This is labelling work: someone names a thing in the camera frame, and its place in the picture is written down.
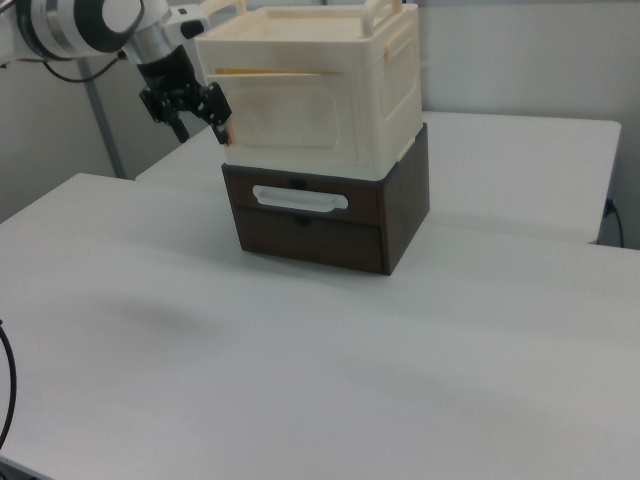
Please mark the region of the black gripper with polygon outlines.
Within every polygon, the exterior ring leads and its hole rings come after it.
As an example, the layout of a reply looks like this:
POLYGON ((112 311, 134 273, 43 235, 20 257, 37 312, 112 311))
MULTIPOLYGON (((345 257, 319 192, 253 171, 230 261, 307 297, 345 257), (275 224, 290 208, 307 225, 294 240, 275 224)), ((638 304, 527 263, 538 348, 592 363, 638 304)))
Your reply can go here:
POLYGON ((214 135, 220 145, 233 143, 227 120, 232 110, 217 83, 201 85, 186 49, 179 46, 166 57, 137 66, 146 87, 140 92, 143 104, 158 123, 171 127, 180 143, 186 143, 190 134, 180 118, 181 112, 190 112, 214 126, 214 135))

